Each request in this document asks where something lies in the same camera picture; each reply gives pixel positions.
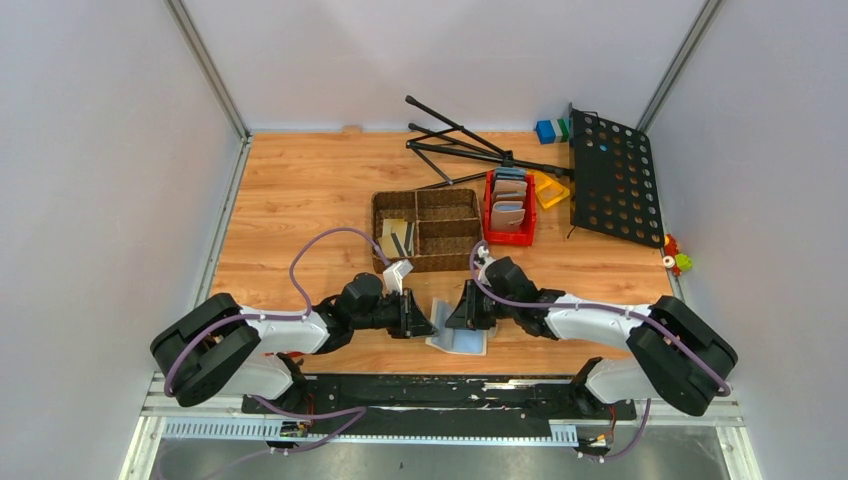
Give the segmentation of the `gold credit cards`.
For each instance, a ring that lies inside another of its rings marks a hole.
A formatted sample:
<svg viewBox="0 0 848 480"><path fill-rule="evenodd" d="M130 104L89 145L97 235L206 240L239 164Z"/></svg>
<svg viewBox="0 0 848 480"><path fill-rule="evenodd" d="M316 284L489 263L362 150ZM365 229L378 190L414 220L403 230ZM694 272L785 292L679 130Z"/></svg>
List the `gold credit cards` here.
<svg viewBox="0 0 848 480"><path fill-rule="evenodd" d="M415 255L416 224L405 219L384 219L378 243L387 258L411 258Z"/></svg>

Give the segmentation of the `white card holder wallet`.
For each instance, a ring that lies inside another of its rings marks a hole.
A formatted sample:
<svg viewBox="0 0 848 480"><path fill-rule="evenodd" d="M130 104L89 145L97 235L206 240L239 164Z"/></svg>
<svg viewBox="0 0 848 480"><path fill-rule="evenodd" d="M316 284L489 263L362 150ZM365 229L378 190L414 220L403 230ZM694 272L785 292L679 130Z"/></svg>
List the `white card holder wallet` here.
<svg viewBox="0 0 848 480"><path fill-rule="evenodd" d="M490 339L498 333L498 327L489 330L468 330L446 326L454 308L446 301L434 298L429 321L436 327L437 334L427 337L425 344L448 354L485 356Z"/></svg>

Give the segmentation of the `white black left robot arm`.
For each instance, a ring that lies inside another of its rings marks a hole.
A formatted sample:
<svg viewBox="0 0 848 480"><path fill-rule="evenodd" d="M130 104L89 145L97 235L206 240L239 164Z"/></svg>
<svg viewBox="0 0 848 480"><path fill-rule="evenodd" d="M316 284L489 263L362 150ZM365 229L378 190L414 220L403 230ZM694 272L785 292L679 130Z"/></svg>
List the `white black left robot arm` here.
<svg viewBox="0 0 848 480"><path fill-rule="evenodd" d="M182 407L219 394L258 395L293 413L307 389L292 355L334 352L357 330L401 340L438 333L410 289L385 290L378 276L360 273L309 314L258 310L215 294L158 334L150 352L165 376L165 394Z"/></svg>

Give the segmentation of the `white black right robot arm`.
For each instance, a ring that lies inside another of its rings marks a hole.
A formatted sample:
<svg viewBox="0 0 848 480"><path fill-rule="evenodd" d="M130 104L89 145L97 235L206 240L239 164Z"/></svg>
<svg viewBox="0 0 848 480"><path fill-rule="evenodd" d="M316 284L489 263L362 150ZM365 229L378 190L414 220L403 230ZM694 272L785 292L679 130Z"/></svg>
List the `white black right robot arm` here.
<svg viewBox="0 0 848 480"><path fill-rule="evenodd" d="M596 417L623 400L661 398L690 416L703 415L731 389L733 347L686 303L664 295L652 304L619 305L537 287L511 258L475 258L451 329L485 331L512 319L534 337L586 340L627 350L628 359L589 360L575 377L571 403Z"/></svg>

